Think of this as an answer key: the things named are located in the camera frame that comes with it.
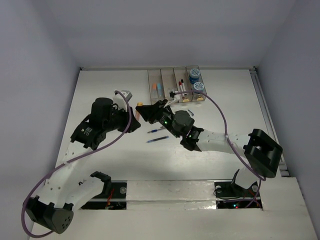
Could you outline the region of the blue gel pen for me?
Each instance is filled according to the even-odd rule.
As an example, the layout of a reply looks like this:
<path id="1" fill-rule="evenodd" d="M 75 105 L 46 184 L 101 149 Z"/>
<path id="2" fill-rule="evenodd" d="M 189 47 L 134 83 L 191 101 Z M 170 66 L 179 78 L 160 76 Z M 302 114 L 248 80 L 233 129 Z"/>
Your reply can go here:
<path id="1" fill-rule="evenodd" d="M 161 130 L 164 130 L 164 128 L 150 130 L 150 131 L 147 132 L 147 134 L 156 133 L 156 132 L 159 132 Z"/>

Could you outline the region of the orange highlighter pen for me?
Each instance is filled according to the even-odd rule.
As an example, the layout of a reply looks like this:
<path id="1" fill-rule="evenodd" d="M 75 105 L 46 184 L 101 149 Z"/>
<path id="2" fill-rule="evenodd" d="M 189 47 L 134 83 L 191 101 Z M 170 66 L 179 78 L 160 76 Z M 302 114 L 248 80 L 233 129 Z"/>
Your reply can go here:
<path id="1" fill-rule="evenodd" d="M 157 97 L 158 97 L 157 84 L 153 83 L 151 88 L 151 98 L 156 99 Z"/>

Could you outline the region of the blue highlighter pen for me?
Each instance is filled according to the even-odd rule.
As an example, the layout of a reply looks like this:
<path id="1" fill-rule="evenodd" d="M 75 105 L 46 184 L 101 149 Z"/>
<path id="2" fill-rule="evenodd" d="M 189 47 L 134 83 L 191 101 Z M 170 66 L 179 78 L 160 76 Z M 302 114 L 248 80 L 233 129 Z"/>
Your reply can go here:
<path id="1" fill-rule="evenodd" d="M 159 98 L 163 97 L 163 93 L 162 93 L 162 85 L 161 83 L 157 83 L 157 94 Z"/>

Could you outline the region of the red capped white marker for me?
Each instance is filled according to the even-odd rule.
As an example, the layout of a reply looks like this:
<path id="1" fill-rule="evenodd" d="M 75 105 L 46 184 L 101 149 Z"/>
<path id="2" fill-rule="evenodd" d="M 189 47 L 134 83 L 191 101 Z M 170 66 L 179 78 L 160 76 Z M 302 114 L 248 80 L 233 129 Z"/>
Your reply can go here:
<path id="1" fill-rule="evenodd" d="M 184 96 L 184 90 L 183 90 L 183 86 L 182 86 L 182 82 L 181 81 L 179 81 L 178 82 L 178 86 L 179 86 L 179 90 L 180 90 L 180 92 L 181 92 L 181 96 Z"/>

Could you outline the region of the black capped white marker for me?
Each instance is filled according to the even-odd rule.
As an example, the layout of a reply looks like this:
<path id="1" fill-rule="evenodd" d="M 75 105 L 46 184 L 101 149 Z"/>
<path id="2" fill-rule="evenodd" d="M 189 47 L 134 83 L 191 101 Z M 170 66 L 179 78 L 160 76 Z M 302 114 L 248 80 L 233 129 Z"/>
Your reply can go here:
<path id="1" fill-rule="evenodd" d="M 184 83 L 184 80 L 183 80 L 183 79 L 181 79 L 181 83 L 182 83 L 184 95 L 186 96 L 186 95 L 187 95 L 187 90 L 186 90 L 185 83 Z"/>

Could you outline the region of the blue tape roll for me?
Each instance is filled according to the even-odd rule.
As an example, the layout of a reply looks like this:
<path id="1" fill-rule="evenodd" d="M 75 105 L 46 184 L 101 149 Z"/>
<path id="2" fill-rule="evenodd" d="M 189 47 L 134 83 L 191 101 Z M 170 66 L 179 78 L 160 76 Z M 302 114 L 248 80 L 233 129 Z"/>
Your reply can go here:
<path id="1" fill-rule="evenodd" d="M 202 94 L 205 90 L 205 85 L 202 82 L 195 82 L 192 86 L 193 92 L 195 94 Z"/>
<path id="2" fill-rule="evenodd" d="M 194 84 L 199 81 L 201 76 L 201 72 L 198 68 L 192 68 L 189 71 L 189 81 L 191 84 Z"/>

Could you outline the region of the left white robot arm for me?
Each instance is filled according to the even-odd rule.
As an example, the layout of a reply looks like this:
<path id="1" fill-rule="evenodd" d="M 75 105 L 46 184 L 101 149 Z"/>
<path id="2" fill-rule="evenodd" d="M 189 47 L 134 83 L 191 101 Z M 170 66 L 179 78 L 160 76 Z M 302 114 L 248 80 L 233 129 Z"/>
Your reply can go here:
<path id="1" fill-rule="evenodd" d="M 111 177 L 98 170 L 84 173 L 83 167 L 93 154 L 141 126 L 130 107 L 131 97 L 127 90 L 116 90 L 113 98 L 99 97 L 93 102 L 90 114 L 72 133 L 62 162 L 43 176 L 23 201 L 20 221 L 28 236 L 38 238 L 28 229 L 26 217 L 49 230 L 39 235 L 40 238 L 62 234 L 75 212 L 91 198 L 110 194 Z"/>

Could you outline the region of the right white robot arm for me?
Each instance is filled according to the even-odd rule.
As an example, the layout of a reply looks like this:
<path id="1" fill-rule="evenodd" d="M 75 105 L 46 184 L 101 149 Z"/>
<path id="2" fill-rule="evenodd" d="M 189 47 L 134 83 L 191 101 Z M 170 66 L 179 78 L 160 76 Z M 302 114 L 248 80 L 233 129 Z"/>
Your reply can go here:
<path id="1" fill-rule="evenodd" d="M 230 135 L 205 130 L 195 126 L 195 120 L 185 110 L 172 111 L 166 100 L 153 105 L 135 108 L 150 123 L 160 123 L 189 151 L 221 152 L 234 154 L 243 168 L 236 171 L 230 190 L 242 196 L 257 180 L 273 179 L 277 175 L 283 148 L 261 129 L 253 129 L 247 135 Z"/>

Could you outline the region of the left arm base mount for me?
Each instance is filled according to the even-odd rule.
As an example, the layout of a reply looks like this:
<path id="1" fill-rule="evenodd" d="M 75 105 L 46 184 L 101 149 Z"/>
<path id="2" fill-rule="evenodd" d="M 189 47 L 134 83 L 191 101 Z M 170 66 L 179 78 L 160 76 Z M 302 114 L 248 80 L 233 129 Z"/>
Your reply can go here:
<path id="1" fill-rule="evenodd" d="M 101 193 L 87 203 L 82 210 L 126 210 L 127 209 L 127 182 L 113 181 L 108 193 Z"/>

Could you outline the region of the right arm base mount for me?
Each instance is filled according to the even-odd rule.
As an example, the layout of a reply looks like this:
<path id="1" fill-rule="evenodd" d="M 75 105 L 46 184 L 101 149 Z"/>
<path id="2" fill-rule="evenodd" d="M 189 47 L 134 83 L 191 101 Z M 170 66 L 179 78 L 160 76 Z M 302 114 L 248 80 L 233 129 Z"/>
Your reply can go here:
<path id="1" fill-rule="evenodd" d="M 215 181 L 213 195 L 218 209 L 263 209 L 260 195 L 261 181 L 242 188 L 234 180 Z"/>

